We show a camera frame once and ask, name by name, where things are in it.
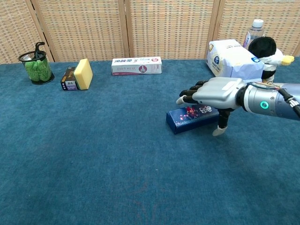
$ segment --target robotic arm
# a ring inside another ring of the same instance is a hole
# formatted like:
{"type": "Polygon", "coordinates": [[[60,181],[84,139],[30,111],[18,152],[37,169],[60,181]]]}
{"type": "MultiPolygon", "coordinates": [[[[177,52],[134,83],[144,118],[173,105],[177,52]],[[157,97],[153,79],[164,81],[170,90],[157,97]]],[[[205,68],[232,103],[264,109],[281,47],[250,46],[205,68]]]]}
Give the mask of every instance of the robotic arm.
{"type": "Polygon", "coordinates": [[[218,109],[219,122],[213,136],[227,129],[230,112],[243,107],[246,112],[300,120],[300,84],[245,83],[240,78],[213,77],[199,81],[179,94],[177,104],[204,104],[218,109]]]}

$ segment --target water bottle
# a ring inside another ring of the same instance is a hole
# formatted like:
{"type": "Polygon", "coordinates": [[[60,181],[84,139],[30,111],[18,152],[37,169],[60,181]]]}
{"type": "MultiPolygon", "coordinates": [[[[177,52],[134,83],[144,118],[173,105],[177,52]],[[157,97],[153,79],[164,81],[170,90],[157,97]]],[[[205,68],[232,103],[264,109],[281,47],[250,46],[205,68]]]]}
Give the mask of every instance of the water bottle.
{"type": "Polygon", "coordinates": [[[243,47],[248,50],[249,44],[256,38],[264,36],[263,20],[253,20],[252,26],[249,27],[244,40],[243,47]]]}

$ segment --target blue box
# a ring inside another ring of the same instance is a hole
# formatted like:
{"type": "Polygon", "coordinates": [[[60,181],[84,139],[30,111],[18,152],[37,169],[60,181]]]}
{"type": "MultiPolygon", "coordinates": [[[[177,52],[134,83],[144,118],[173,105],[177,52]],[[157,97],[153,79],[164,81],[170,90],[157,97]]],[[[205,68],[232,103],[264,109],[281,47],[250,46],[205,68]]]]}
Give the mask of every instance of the blue box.
{"type": "Polygon", "coordinates": [[[218,120],[218,110],[202,104],[175,109],[166,115],[166,122],[174,134],[211,124],[218,120]]]}

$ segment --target sponge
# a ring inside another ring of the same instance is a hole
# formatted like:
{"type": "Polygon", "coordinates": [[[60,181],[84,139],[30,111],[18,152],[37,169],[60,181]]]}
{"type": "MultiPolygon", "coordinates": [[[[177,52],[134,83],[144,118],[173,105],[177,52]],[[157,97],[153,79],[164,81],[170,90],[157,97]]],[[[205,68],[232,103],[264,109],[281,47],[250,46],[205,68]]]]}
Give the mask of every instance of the sponge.
{"type": "Polygon", "coordinates": [[[79,61],[74,76],[77,81],[80,90],[87,90],[90,87],[90,82],[93,77],[93,71],[90,67],[88,59],[82,59],[79,61]]]}

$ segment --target penguin plush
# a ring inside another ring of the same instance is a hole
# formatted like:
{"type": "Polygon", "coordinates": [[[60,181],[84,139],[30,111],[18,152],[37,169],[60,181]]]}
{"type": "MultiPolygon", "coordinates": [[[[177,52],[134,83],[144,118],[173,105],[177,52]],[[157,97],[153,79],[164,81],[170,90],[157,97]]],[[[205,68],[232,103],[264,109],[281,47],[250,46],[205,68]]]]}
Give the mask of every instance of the penguin plush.
{"type": "Polygon", "coordinates": [[[271,37],[258,37],[254,39],[250,43],[248,51],[264,62],[262,72],[262,82],[264,83],[273,83],[277,66],[288,66],[294,61],[293,56],[283,55],[277,49],[276,42],[271,37]]]}

